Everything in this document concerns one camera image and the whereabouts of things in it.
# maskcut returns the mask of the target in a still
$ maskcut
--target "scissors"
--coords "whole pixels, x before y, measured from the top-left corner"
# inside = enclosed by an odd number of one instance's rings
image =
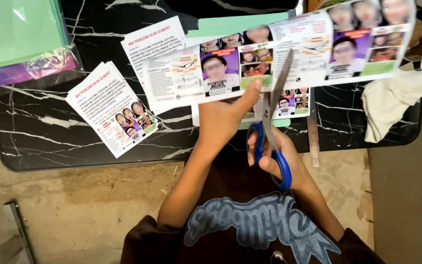
[[[281,190],[287,190],[291,187],[293,180],[291,170],[287,164],[286,159],[283,154],[279,152],[276,141],[274,139],[273,131],[271,128],[271,119],[273,117],[274,110],[276,105],[281,98],[281,93],[283,92],[284,83],[286,82],[287,75],[291,70],[291,64],[294,58],[294,51],[291,49],[287,55],[286,62],[284,63],[283,70],[281,71],[276,85],[273,89],[273,92],[263,93],[263,118],[259,122],[252,123],[247,130],[247,151],[249,151],[249,137],[256,131],[257,140],[255,143],[255,164],[258,164],[261,157],[263,156],[263,146],[265,139],[268,141],[268,144],[273,151],[271,152],[271,158],[275,159],[279,165],[283,181],[281,182],[276,176],[272,175],[274,183]]]

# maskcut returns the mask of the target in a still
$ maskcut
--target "brown t-shirt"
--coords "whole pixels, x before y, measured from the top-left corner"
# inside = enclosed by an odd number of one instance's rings
[[[145,216],[125,238],[121,263],[384,263],[347,229],[339,242],[269,174],[245,157],[215,159],[182,228]]]

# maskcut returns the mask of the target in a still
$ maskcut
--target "metal ruler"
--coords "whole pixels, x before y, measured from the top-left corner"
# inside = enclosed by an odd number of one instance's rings
[[[312,167],[320,167],[320,147],[318,145],[317,112],[315,111],[314,88],[310,88],[310,115],[307,117],[308,146]]]

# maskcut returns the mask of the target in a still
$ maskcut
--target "black marble table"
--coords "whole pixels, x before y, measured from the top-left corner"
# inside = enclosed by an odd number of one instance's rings
[[[161,0],[146,4],[130,2],[61,1],[68,31],[85,71],[90,72],[101,62],[113,61],[147,105],[144,91],[120,45],[122,36],[175,15],[179,15],[184,30],[196,29],[197,18],[175,12]],[[115,159],[95,131],[64,101],[67,92],[81,80],[40,89],[18,84],[0,87],[0,157],[9,170],[183,161],[189,156],[199,127],[192,125],[190,107],[182,107],[158,115],[159,130]],[[367,118],[360,96],[366,84],[315,89],[321,151],[405,145],[419,135],[422,101],[408,108],[382,141],[364,142]],[[289,127],[281,129],[299,152],[309,151],[306,118],[292,119]],[[245,154],[245,137],[246,131],[239,131],[225,150]]]

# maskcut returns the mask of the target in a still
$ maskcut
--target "concrete floor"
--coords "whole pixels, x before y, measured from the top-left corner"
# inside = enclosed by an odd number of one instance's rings
[[[422,263],[422,128],[402,147],[369,150],[376,252],[387,263]]]
[[[373,248],[367,150],[321,159],[324,166],[309,170],[330,208]],[[167,163],[15,173],[0,161],[0,244],[13,235],[1,206],[16,198],[40,263],[117,263],[126,233],[144,215],[157,216],[182,170]]]

